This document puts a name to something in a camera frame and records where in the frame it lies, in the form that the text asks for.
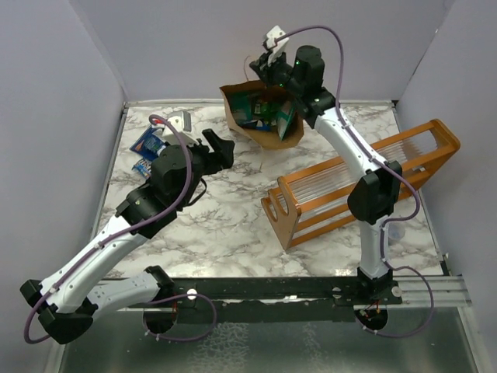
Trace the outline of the brown paper bag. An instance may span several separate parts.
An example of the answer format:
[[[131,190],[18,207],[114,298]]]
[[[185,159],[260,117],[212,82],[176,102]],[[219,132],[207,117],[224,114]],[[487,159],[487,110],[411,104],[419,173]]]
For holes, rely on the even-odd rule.
[[[261,148],[294,148],[304,136],[304,123],[293,97],[281,86],[259,79],[220,87],[228,127]]]

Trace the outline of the blue white snack bag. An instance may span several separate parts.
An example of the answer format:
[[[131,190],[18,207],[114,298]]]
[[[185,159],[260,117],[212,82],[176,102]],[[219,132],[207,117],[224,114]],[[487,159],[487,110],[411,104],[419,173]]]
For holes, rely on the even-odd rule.
[[[150,125],[130,146],[130,150],[150,162],[154,161],[166,148],[166,143],[155,134],[161,129],[161,127]]]

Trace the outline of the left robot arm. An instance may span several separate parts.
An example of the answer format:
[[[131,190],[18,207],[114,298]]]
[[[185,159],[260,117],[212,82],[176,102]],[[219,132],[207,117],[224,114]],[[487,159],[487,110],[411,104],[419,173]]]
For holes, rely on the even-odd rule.
[[[114,284],[100,281],[125,256],[152,239],[177,214],[197,200],[194,193],[205,176],[230,169],[235,143],[211,129],[207,140],[166,145],[151,164],[150,177],[132,190],[102,231],[69,263],[43,280],[20,288],[47,337],[59,344],[84,334],[101,315],[136,304],[160,307],[176,300],[173,280],[160,266]]]

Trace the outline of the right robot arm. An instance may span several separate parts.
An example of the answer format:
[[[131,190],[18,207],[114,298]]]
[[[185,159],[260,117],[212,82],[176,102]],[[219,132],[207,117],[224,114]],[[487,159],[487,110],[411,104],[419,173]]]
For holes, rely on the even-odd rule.
[[[349,167],[355,185],[347,206],[360,225],[356,293],[364,303],[377,302],[393,282],[380,235],[398,201],[400,163],[379,155],[346,120],[336,97],[323,85],[325,62],[317,47],[299,47],[293,64],[287,63],[285,52],[270,48],[249,66],[266,86],[279,86],[290,94],[298,114]]]

